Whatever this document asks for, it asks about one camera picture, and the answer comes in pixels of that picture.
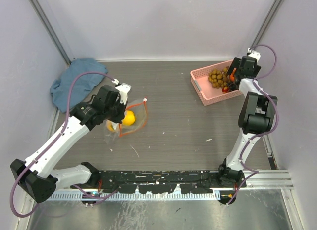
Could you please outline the orange persimmon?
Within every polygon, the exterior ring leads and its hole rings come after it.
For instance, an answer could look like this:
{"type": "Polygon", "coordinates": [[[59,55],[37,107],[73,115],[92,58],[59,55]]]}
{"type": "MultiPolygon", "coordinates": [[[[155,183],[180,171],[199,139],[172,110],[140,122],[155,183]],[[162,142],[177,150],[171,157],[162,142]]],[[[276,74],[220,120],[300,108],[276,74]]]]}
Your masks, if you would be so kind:
{"type": "Polygon", "coordinates": [[[234,74],[235,74],[236,68],[233,69],[232,73],[229,76],[229,80],[233,83],[234,82],[234,74]]]}

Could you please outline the orange-yellow peach fruit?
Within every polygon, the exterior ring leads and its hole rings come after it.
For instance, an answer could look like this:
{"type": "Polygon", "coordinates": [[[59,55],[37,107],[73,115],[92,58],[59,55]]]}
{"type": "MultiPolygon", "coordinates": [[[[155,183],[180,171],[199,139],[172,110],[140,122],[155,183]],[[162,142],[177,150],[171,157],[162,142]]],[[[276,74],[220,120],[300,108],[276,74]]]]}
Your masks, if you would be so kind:
{"type": "Polygon", "coordinates": [[[106,123],[106,128],[107,128],[107,130],[109,130],[110,132],[115,132],[115,129],[114,129],[113,124],[112,124],[111,121],[107,121],[107,123],[106,123]]]}

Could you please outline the yellow round fruit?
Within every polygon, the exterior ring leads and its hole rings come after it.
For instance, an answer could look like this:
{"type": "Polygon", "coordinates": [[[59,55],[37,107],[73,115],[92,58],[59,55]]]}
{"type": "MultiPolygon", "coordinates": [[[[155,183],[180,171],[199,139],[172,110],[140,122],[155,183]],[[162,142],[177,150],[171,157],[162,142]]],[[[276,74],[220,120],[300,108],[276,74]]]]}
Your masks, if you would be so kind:
{"type": "Polygon", "coordinates": [[[131,126],[135,123],[136,117],[134,113],[131,110],[126,110],[125,111],[125,117],[122,120],[122,124],[125,126],[131,126]]]}

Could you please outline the clear zip top bag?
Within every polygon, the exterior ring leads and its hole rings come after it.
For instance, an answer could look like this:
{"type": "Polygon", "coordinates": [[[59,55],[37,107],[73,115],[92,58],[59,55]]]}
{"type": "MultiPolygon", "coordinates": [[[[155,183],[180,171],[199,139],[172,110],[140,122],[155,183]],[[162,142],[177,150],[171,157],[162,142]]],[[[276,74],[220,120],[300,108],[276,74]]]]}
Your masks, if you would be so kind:
{"type": "Polygon", "coordinates": [[[145,126],[148,120],[147,98],[129,103],[124,112],[122,123],[107,120],[104,126],[105,142],[113,143],[117,138],[132,134],[145,126]]]}

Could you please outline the dark grape bunch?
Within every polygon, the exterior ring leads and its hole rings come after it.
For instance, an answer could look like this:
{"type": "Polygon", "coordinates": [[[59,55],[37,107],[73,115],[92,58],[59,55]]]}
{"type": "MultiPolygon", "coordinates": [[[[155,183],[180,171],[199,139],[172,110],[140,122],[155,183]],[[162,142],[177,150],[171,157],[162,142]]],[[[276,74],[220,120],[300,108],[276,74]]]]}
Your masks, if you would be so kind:
{"type": "Polygon", "coordinates": [[[234,83],[230,83],[228,84],[228,92],[232,92],[232,91],[235,91],[235,90],[238,90],[238,86],[234,83]]]}

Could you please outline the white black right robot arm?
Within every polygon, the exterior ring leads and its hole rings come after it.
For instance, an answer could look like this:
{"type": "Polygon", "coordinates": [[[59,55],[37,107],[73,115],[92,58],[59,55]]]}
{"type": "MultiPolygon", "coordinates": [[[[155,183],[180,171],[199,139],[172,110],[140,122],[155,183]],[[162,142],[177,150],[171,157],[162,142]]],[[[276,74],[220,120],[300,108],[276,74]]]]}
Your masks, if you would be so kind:
{"type": "Polygon", "coordinates": [[[254,144],[264,135],[276,129],[278,124],[276,96],[265,92],[258,83],[257,74],[260,54],[249,53],[241,58],[234,58],[228,69],[232,80],[230,88],[236,88],[244,97],[239,114],[240,128],[237,141],[218,168],[217,181],[222,187],[240,185],[245,179],[243,170],[245,161],[254,144]]]}

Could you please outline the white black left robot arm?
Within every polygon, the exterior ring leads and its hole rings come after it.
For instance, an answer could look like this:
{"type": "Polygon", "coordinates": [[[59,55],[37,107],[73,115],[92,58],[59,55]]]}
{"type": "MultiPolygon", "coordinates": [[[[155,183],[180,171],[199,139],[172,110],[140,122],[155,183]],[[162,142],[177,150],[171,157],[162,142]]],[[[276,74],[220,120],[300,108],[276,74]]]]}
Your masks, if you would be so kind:
{"type": "Polygon", "coordinates": [[[88,162],[61,170],[55,166],[67,151],[95,126],[105,120],[121,123],[125,117],[128,93],[131,86],[125,83],[116,87],[102,86],[91,102],[80,102],[70,111],[68,121],[35,153],[25,160],[16,159],[11,171],[18,185],[35,200],[42,203],[62,188],[84,184],[95,188],[100,171],[88,162]]]}

